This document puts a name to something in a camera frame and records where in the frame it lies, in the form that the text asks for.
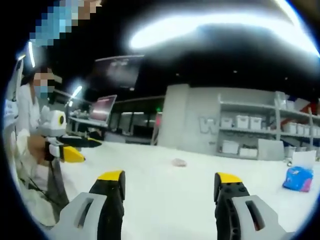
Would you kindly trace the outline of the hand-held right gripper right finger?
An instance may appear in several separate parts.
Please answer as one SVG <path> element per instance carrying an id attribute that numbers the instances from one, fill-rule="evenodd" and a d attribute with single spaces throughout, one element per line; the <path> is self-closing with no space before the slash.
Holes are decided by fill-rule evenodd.
<path id="1" fill-rule="evenodd" d="M 214 216 L 218 240 L 290 240 L 278 214 L 260 197 L 250 195 L 242 180 L 229 173 L 214 176 Z"/>

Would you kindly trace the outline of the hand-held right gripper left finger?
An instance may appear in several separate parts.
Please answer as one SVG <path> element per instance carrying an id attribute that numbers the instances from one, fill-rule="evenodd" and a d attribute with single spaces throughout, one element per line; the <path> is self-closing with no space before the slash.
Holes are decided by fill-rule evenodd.
<path id="1" fill-rule="evenodd" d="M 100 175 L 60 212 L 53 227 L 55 240 L 120 240 L 125 214 L 125 171 Z"/>

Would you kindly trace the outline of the person's left hand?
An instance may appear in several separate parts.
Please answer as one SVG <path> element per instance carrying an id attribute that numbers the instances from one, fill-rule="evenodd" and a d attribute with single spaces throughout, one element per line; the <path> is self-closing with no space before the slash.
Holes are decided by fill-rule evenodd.
<path id="1" fill-rule="evenodd" d="M 27 138 L 28 150 L 36 163 L 48 167 L 49 162 L 45 160 L 45 143 L 46 139 L 40 135 L 31 135 Z"/>

